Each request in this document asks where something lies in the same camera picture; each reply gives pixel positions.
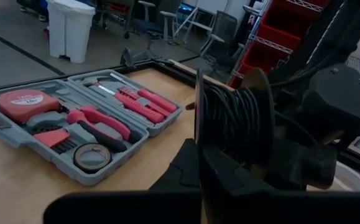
white trash can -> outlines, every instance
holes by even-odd
[[[48,0],[49,16],[49,38],[50,38],[50,55],[56,58],[65,55],[65,13],[60,10],[55,0]]]
[[[95,8],[76,0],[49,0],[49,5],[50,2],[53,2],[53,6],[65,15],[64,21],[61,22],[65,27],[63,36],[65,43],[64,55],[69,57],[71,62],[83,63],[86,58],[88,37],[90,27],[93,24]],[[54,44],[51,40],[51,29],[50,22],[50,51],[52,49],[51,44]]]

wooden table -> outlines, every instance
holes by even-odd
[[[183,106],[195,100],[193,88],[156,70],[129,76]],[[148,189],[165,172],[184,139],[193,137],[193,117],[193,111],[184,111],[173,125],[149,139],[112,176],[94,187],[75,182],[28,147],[14,149],[0,140],[0,223],[40,224],[47,205],[71,192]]]

tool kit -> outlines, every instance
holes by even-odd
[[[134,86],[119,86],[121,82],[115,80],[105,83],[99,77],[108,80],[111,73]],[[97,82],[84,85],[93,79],[90,77]],[[94,87],[106,89],[105,94],[94,92]],[[68,81],[0,89],[0,138],[14,148],[29,146],[72,179],[94,185],[181,111],[181,106],[113,70],[103,70]]]
[[[147,126],[155,136],[169,126],[182,112],[182,107],[145,89],[114,70],[100,70],[74,75],[68,81],[87,92],[92,99],[104,98],[112,110],[120,110]]]

gray plastic tool case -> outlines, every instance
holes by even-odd
[[[127,113],[124,109],[118,106],[109,105],[106,99],[99,97],[98,95],[91,94],[86,87],[79,87],[73,82],[51,80],[46,82],[33,83],[29,85],[15,86],[12,88],[0,90],[0,95],[8,91],[21,89],[40,90],[44,93],[47,93],[48,95],[58,95],[59,98],[64,97],[65,99],[70,99],[70,101],[73,101],[78,105],[94,106],[104,114],[110,115],[120,120],[128,128],[132,129],[133,131],[137,131],[142,136],[141,140],[134,144],[124,142],[124,144],[127,146],[127,150],[125,152],[113,154],[112,161],[107,166],[100,169],[94,174],[87,174],[73,163],[73,154],[76,148],[58,154],[56,151],[47,147],[46,145],[38,141],[36,138],[34,138],[33,135],[28,133],[28,131],[23,127],[23,125],[17,124],[16,122],[12,121],[10,118],[0,112],[1,139],[8,142],[14,148],[18,148],[21,146],[29,146],[34,151],[43,156],[46,160],[54,163],[58,167],[58,169],[66,173],[66,175],[68,175],[72,179],[79,181],[83,185],[94,185],[103,180],[105,177],[110,176],[117,167],[125,163],[127,159],[130,158],[135,152],[137,152],[141,148],[142,144],[147,141],[147,138],[150,136],[149,130],[153,131],[154,135],[158,134],[170,123],[172,123],[174,119],[178,117],[182,110],[181,107],[178,106],[178,110],[175,112],[175,115],[167,118],[163,122],[163,124],[158,124],[157,127],[151,128],[143,123],[140,123],[138,118],[135,118],[131,114]],[[94,136],[92,136],[90,133],[87,133],[84,129],[76,127],[76,125],[78,126],[79,124],[68,124],[66,122],[65,113],[61,113],[61,115],[63,116],[62,119],[55,117],[55,120],[59,121],[59,125],[71,133],[70,141],[74,142],[76,144],[76,147],[89,142],[96,142]],[[110,127],[104,126],[104,124],[98,123],[96,124],[96,126],[103,131],[107,131],[107,133],[111,134],[112,136],[118,134]]]
[[[99,90],[99,88],[97,86],[91,86],[90,88],[87,88],[84,86],[85,81],[89,80],[91,82],[97,82],[98,79],[100,79],[100,80],[105,79],[105,80],[109,80],[109,82],[114,82],[114,86],[112,86],[112,88],[114,88],[114,89],[119,89],[120,87],[127,86],[125,83],[121,83],[119,80],[115,80],[114,78],[110,77],[109,74],[111,74],[111,73],[115,74],[116,76],[121,77],[123,80],[125,80],[126,82],[130,83],[131,85],[137,87],[138,89],[145,88],[145,87],[141,86],[140,84],[134,82],[130,78],[128,78],[114,70],[101,70],[101,71],[90,72],[90,73],[85,73],[85,74],[81,74],[81,75],[74,75],[74,76],[68,78],[68,81],[73,83],[74,85],[77,85],[79,87],[79,89],[83,89],[82,91],[87,92],[88,96],[93,96],[93,99],[101,99],[101,97],[104,98],[104,100],[108,103],[108,105],[112,106],[112,110],[120,110],[120,111],[123,111],[123,113],[131,115],[134,119],[137,120],[138,123],[141,123],[141,124],[144,124],[145,126],[147,126],[150,136],[155,136],[158,133],[160,133],[162,130],[167,128],[167,126],[169,126],[172,122],[174,122],[178,118],[180,113],[182,112],[183,108],[181,107],[181,105],[166,99],[167,101],[175,104],[177,106],[177,110],[174,111],[164,122],[153,125],[152,123],[148,122],[148,120],[146,120],[145,118],[142,118],[141,116],[137,116],[134,113],[132,114],[130,111],[126,111],[126,109],[123,108],[122,103],[119,102],[117,99],[115,99],[115,97],[113,97],[112,94],[107,93],[104,90]]]

black extension cord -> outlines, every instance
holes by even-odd
[[[260,133],[259,107],[252,91],[212,85],[203,97],[203,142],[250,167],[257,156]]]

